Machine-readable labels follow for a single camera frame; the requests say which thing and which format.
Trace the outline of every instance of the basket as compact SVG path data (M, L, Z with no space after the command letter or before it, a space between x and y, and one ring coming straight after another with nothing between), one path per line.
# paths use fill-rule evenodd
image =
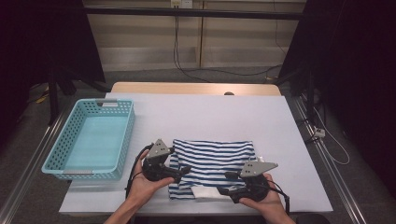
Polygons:
M60 179L120 179L134 124L132 100L78 100L41 171Z

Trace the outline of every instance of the hand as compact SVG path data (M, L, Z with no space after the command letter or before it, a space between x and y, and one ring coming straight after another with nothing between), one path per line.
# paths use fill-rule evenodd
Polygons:
M175 181L172 177L167 177L159 181L149 181L142 174L142 160L147 156L149 150L146 150L138 159L134 168L134 180L129 191L128 198L105 222L109 223L126 223L144 204L146 204L152 195L158 189L165 187Z
M270 180L268 183L271 188L275 188L273 179L271 175L263 174L267 180ZM283 208L282 202L280 201L279 194L269 190L268 195L261 200L260 202L255 202L249 198L241 198L239 200L241 204L244 204L247 207L254 208L258 210L262 216L265 218L268 224L291 224L294 221L286 214L285 209Z

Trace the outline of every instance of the striped cloth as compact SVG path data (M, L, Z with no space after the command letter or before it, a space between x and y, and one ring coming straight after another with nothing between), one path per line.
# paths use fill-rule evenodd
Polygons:
M193 186L222 187L245 186L243 180L225 178L225 172L242 170L246 161L255 160L253 143L209 142L174 140L175 153L169 167L181 169L188 165L191 171L181 178L179 184L169 185L170 199L194 199Z

